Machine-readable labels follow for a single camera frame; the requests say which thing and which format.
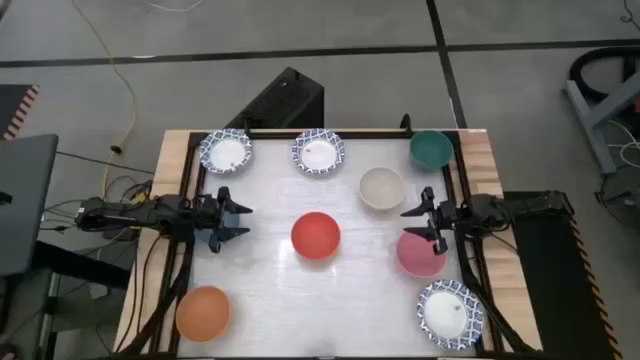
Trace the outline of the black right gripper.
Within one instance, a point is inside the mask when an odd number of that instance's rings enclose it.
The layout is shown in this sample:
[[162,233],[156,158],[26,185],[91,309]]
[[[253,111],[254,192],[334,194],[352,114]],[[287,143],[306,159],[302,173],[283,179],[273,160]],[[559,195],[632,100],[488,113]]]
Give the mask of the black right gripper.
[[[420,193],[420,199],[421,202],[416,208],[402,213],[401,217],[419,217],[434,210],[432,187],[425,187]],[[440,232],[442,230],[453,230],[455,225],[462,221],[462,215],[463,211],[453,202],[449,200],[442,201],[432,214],[434,227],[406,227],[404,231],[419,236],[427,242],[434,242],[434,254],[443,255],[447,252],[448,245]]]

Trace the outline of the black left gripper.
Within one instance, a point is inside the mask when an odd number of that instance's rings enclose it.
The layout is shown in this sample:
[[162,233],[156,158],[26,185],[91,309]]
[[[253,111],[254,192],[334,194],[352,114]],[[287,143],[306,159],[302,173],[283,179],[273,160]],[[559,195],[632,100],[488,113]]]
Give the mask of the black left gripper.
[[194,235],[199,241],[209,241],[213,253],[219,253],[221,245],[231,239],[246,234],[249,228],[222,227],[222,210],[230,214],[248,214],[253,210],[234,202],[228,187],[218,189],[218,199],[212,195],[199,195],[194,199]]

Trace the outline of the pink bowl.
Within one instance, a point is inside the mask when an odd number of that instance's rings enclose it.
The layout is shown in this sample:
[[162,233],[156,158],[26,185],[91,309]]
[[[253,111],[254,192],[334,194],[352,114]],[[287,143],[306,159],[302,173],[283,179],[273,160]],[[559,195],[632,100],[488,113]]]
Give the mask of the pink bowl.
[[438,275],[447,260],[445,255],[435,254],[431,242],[408,232],[404,232],[396,244],[396,258],[405,272],[420,278]]

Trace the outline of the beige bowl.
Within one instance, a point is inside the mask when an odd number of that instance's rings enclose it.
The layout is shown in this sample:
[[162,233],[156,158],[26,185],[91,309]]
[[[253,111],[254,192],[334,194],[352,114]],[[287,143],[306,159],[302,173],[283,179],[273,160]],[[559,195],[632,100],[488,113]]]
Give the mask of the beige bowl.
[[367,170],[359,181],[361,200],[375,210],[391,210],[405,199],[401,176],[390,168],[376,167]]

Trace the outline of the blue patterned white bowl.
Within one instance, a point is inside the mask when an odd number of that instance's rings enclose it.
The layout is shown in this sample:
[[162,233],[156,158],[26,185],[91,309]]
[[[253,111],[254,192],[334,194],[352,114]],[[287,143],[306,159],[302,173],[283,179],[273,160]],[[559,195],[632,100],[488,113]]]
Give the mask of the blue patterned white bowl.
[[214,174],[232,174],[242,169],[251,159],[253,145],[242,129],[215,130],[200,142],[201,165]]
[[416,315],[428,339],[444,349],[470,348],[483,333],[482,303],[456,280],[441,279],[427,285],[418,295]]
[[291,156],[299,170],[319,176],[336,171],[345,161],[346,150],[344,141],[335,132],[312,128],[294,139]]

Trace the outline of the teal bowl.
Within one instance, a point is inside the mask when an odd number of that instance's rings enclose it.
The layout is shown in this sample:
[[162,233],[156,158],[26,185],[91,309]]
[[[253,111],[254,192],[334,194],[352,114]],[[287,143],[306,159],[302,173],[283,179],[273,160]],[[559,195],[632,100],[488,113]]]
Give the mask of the teal bowl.
[[449,138],[441,132],[417,132],[410,139],[409,158],[420,170],[439,170],[448,165],[453,156],[454,147]]

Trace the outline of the red bowl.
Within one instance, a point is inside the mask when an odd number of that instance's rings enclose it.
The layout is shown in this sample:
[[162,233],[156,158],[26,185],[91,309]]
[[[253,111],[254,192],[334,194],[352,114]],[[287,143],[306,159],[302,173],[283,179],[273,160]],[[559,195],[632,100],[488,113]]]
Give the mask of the red bowl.
[[332,256],[341,241],[337,222],[328,214],[309,212],[299,217],[291,229],[295,252],[303,258],[321,260]]

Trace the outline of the orange bowl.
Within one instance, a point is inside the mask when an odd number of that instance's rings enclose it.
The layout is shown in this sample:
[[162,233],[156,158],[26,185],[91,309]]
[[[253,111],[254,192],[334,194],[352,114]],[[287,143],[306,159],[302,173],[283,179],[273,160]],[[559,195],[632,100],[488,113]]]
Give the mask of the orange bowl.
[[202,286],[189,291],[180,301],[175,324],[182,337],[205,343],[224,335],[230,317],[227,295],[215,286]]

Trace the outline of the black perforated computer tower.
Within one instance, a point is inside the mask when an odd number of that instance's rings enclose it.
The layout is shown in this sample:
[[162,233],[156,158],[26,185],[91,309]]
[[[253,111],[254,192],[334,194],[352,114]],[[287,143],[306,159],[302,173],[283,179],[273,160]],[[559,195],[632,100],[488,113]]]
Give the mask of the black perforated computer tower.
[[324,128],[325,89],[298,70],[287,67],[226,128]]

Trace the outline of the black hazard-striped floor mat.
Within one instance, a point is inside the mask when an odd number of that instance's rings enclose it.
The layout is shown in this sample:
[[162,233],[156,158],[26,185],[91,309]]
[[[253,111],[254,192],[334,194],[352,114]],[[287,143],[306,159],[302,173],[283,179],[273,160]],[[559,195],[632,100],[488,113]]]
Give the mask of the black hazard-striped floor mat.
[[18,136],[39,91],[39,85],[0,84],[0,141]]
[[574,214],[519,217],[513,233],[544,354],[556,360],[623,360]]

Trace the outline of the grey metal stand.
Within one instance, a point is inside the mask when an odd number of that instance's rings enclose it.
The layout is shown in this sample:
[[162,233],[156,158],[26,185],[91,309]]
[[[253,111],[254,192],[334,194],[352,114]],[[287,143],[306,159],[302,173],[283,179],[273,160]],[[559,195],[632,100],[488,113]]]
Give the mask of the grey metal stand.
[[640,72],[630,77],[593,108],[587,104],[575,81],[567,80],[564,92],[577,114],[592,152],[599,163],[601,174],[615,174],[617,166],[606,143],[603,127],[640,96]]

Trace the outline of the grey flat panel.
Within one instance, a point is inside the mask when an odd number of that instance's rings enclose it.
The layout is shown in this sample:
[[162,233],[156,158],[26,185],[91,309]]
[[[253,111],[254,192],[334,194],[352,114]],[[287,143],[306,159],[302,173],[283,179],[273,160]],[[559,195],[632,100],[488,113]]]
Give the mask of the grey flat panel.
[[39,135],[0,141],[0,277],[31,263],[56,156],[58,137]]

